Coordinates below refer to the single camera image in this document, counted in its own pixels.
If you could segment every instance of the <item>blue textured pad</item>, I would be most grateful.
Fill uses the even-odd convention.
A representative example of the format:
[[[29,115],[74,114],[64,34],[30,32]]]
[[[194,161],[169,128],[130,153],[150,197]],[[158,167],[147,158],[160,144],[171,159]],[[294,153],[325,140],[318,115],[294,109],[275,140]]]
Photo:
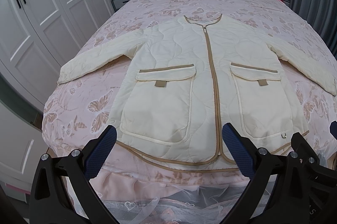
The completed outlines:
[[[330,125],[330,133],[333,135],[335,139],[337,139],[337,122],[334,121]]]
[[[87,180],[95,178],[101,170],[105,160],[111,152],[117,140],[117,131],[114,126],[105,134],[102,140],[96,145],[95,149],[88,156],[84,163],[84,176]]]
[[[255,174],[254,160],[228,123],[222,127],[222,138],[241,173],[252,179]]]

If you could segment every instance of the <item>jacket pocket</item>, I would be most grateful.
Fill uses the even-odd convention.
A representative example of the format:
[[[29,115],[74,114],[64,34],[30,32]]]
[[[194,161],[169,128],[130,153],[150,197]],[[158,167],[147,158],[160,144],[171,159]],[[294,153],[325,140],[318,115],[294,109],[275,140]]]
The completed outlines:
[[[292,112],[277,71],[232,63],[242,130],[254,139],[293,132]]]
[[[188,139],[193,64],[140,70],[122,112],[120,130],[163,145]]]

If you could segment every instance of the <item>white jacket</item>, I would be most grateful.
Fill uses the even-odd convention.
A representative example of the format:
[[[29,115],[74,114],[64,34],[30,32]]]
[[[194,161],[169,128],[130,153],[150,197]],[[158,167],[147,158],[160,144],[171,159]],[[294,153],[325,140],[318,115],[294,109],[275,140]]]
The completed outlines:
[[[293,133],[305,134],[303,110],[278,58],[336,96],[334,76],[318,62],[225,16],[179,17],[119,36],[65,64],[58,83],[121,55],[132,62],[108,123],[120,145],[166,168],[236,167],[221,137],[227,122],[274,153],[290,145]]]

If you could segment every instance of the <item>teal wall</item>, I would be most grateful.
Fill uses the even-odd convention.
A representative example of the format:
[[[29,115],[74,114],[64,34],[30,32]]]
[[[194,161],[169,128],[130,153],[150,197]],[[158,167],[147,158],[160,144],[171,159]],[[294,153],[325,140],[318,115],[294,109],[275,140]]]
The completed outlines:
[[[34,122],[38,111],[21,98],[0,75],[0,103],[5,104],[28,123]]]

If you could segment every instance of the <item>silver bolt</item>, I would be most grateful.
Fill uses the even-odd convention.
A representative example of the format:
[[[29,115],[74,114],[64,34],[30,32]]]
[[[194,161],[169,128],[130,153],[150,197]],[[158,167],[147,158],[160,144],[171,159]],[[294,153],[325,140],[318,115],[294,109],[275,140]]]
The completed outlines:
[[[72,152],[71,152],[71,155],[73,156],[73,157],[76,157],[76,156],[78,156],[80,154],[80,150],[73,150]]]
[[[258,153],[262,155],[266,155],[268,151],[265,148],[259,148]]]
[[[298,157],[298,154],[296,152],[290,152],[290,156],[292,158],[297,158]]]
[[[41,159],[46,160],[48,157],[49,157],[49,155],[47,153],[45,153],[41,156]]]

